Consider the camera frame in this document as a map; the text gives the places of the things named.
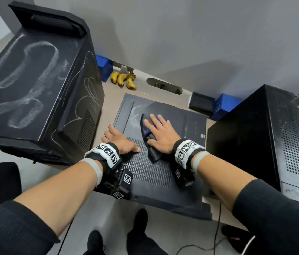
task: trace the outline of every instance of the left hand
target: left hand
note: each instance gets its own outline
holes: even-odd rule
[[[101,141],[104,143],[107,142],[114,143],[118,147],[119,153],[121,155],[126,154],[130,151],[136,153],[141,151],[141,148],[136,146],[134,142],[127,140],[126,136],[120,133],[117,129],[115,129],[113,125],[110,124],[108,126],[108,129],[109,129],[108,131],[104,132],[105,136],[101,138]]]

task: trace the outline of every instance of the shoe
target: shoe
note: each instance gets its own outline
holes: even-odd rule
[[[147,211],[144,208],[142,208],[135,215],[134,225],[132,230],[139,233],[144,233],[147,227],[147,221],[148,221]]]
[[[87,250],[94,254],[103,254],[105,246],[102,240],[102,236],[98,230],[92,231],[88,236]]]

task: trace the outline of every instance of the blue box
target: blue box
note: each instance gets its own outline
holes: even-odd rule
[[[214,102],[214,113],[211,119],[219,121],[224,115],[241,103],[241,99],[230,95],[221,94]]]
[[[99,68],[101,81],[106,82],[110,74],[113,72],[113,61],[97,55],[96,62]]]

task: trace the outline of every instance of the gray wristband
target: gray wristband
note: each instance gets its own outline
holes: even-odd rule
[[[96,175],[97,175],[97,184],[96,185],[99,185],[101,183],[101,179],[102,179],[102,172],[101,172],[101,169],[98,166],[98,164],[93,159],[88,158],[88,157],[80,160],[80,162],[81,161],[84,161],[91,165],[91,167],[94,169],[94,171],[96,172]]]
[[[210,153],[208,153],[207,151],[201,151],[200,153],[198,153],[198,155],[196,155],[196,157],[194,158],[193,161],[193,165],[192,165],[192,171],[194,173],[197,173],[197,169],[198,169],[198,165],[200,163],[200,161],[207,155],[209,155]]]

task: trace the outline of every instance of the ventilation holes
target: ventilation holes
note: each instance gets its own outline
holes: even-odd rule
[[[153,164],[147,157],[147,148],[142,140],[129,137],[127,139],[139,146],[141,151],[124,162],[121,168],[130,170],[134,180],[168,188],[171,178],[169,162],[159,160]]]
[[[93,134],[95,130],[95,123],[90,111],[86,112],[84,124],[82,125],[81,133],[79,136],[78,144],[85,150],[90,149],[92,143]]]
[[[285,96],[277,94],[276,100],[282,101]],[[299,175],[299,122],[297,111],[290,101],[276,102],[278,127],[283,142],[287,171]]]

